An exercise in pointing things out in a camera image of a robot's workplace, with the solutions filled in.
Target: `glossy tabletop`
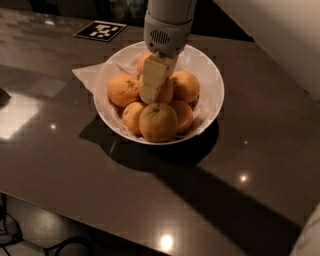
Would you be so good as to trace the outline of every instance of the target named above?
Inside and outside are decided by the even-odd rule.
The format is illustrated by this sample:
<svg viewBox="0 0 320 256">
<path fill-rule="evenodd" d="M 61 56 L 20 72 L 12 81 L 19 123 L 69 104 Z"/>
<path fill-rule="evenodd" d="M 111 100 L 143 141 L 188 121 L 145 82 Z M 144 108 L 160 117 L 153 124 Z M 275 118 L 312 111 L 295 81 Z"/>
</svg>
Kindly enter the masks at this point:
<svg viewBox="0 0 320 256">
<path fill-rule="evenodd" d="M 72 69 L 142 41 L 75 38 L 91 21 L 0 9 L 0 191 L 175 256 L 287 255 L 320 201 L 319 106 L 255 43 L 192 35 L 225 84 L 184 143 L 112 132 Z"/>
</svg>

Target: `white object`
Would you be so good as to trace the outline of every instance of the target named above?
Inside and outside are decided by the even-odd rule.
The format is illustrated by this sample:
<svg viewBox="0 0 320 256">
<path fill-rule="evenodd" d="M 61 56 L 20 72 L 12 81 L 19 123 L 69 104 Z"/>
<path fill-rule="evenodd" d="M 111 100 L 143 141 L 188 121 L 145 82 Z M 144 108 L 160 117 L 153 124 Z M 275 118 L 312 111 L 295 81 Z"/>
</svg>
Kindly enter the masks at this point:
<svg viewBox="0 0 320 256">
<path fill-rule="evenodd" d="M 144 41 L 151 52 L 175 58 L 187 44 L 197 0 L 149 0 Z"/>
<path fill-rule="evenodd" d="M 320 204 L 309 217 L 290 256 L 320 255 Z"/>
<path fill-rule="evenodd" d="M 199 50 L 186 45 L 179 55 L 175 70 L 186 70 L 198 77 L 200 97 L 193 111 L 194 122 L 189 132 L 175 140 L 164 143 L 148 142 L 132 134 L 123 125 L 116 108 L 110 103 L 107 94 L 108 81 L 115 75 L 130 73 L 136 76 L 136 64 L 147 51 L 144 42 L 130 45 L 115 53 L 105 63 L 73 70 L 74 74 L 94 95 L 97 111 L 102 120 L 116 133 L 131 141 L 148 145 L 168 145 L 188 140 L 201 134 L 218 116 L 224 100 L 224 84 L 215 64 Z"/>
<path fill-rule="evenodd" d="M 320 100 L 320 1 L 214 0 L 314 100 Z"/>
</svg>

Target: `table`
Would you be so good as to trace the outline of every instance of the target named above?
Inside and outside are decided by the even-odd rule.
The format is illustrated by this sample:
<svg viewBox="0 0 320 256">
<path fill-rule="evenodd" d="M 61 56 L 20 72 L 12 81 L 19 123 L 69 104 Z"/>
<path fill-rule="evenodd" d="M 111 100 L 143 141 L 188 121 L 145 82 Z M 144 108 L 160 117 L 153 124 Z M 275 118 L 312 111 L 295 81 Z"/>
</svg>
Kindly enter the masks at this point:
<svg viewBox="0 0 320 256">
<path fill-rule="evenodd" d="M 73 37 L 90 22 L 0 9 L 0 87 L 13 102 L 0 110 L 0 191 L 169 255 L 289 254 L 320 201 L 319 106 L 257 44 L 192 35 L 223 75 L 218 119 L 183 144 L 132 143 L 71 70 L 143 29 Z"/>
</svg>

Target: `bowl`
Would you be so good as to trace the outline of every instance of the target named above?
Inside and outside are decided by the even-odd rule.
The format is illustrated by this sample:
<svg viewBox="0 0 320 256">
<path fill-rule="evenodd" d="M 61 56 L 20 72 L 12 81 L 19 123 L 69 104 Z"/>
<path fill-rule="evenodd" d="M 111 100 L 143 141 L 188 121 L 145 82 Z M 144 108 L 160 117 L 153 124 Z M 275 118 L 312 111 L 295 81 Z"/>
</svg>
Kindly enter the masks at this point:
<svg viewBox="0 0 320 256">
<path fill-rule="evenodd" d="M 94 93 L 94 103 L 101 119 L 117 134 L 122 137 L 147 145 L 170 145 L 186 141 L 200 135 L 218 116 L 224 100 L 224 84 L 216 65 L 198 49 L 186 45 L 180 53 L 174 71 L 186 70 L 194 74 L 200 82 L 200 95 L 197 106 L 193 109 L 193 124 L 190 130 L 176 136 L 172 141 L 154 143 L 137 137 L 122 123 L 119 109 L 108 99 L 106 86 L 108 81 L 120 73 L 129 73 L 134 76 L 140 56 L 148 51 L 144 42 L 132 44 L 111 56 L 97 74 L 95 83 L 97 91 Z"/>
</svg>

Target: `orange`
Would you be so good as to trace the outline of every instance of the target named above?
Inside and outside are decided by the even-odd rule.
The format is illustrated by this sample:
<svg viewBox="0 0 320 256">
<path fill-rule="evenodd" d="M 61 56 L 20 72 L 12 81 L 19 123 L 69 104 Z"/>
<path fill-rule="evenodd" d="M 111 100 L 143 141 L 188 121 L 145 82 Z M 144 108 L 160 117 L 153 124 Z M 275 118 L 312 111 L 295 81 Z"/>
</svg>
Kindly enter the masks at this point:
<svg viewBox="0 0 320 256">
<path fill-rule="evenodd" d="M 177 134 L 187 132 L 193 122 L 193 113 L 191 107 L 182 100 L 173 100 L 170 106 L 174 109 L 178 117 L 178 131 Z"/>
<path fill-rule="evenodd" d="M 142 94 L 142 84 L 143 84 L 142 81 L 143 81 L 143 75 L 140 76 L 139 82 L 138 82 L 138 90 L 139 90 L 140 97 Z M 173 81 L 170 78 L 167 78 L 164 84 L 161 86 L 159 95 L 155 100 L 155 102 L 169 104 L 172 101 L 172 98 L 173 98 Z"/>
<path fill-rule="evenodd" d="M 197 97 L 195 100 L 193 100 L 193 101 L 191 101 L 191 102 L 189 103 L 189 106 L 192 108 L 192 110 L 194 110 L 195 107 L 198 105 L 198 103 L 199 103 L 199 95 L 198 95 L 198 97 Z"/>
<path fill-rule="evenodd" d="M 151 52 L 145 52 L 141 55 L 137 63 L 137 73 L 138 77 L 140 77 L 143 73 L 144 60 L 151 55 Z"/>
<path fill-rule="evenodd" d="M 108 97 L 112 103 L 121 108 L 138 101 L 138 79 L 129 74 L 114 76 L 108 82 Z"/>
<path fill-rule="evenodd" d="M 178 117 L 168 104 L 152 103 L 142 110 L 139 126 L 147 141 L 166 142 L 176 136 Z"/>
<path fill-rule="evenodd" d="M 122 122 L 126 125 L 133 134 L 141 136 L 141 131 L 139 128 L 139 118 L 142 110 L 147 105 L 143 102 L 133 102 L 130 103 L 122 113 Z"/>
<path fill-rule="evenodd" d="M 200 92 L 198 78 L 185 70 L 174 72 L 171 76 L 174 85 L 174 99 L 187 103 L 194 101 Z"/>
</svg>

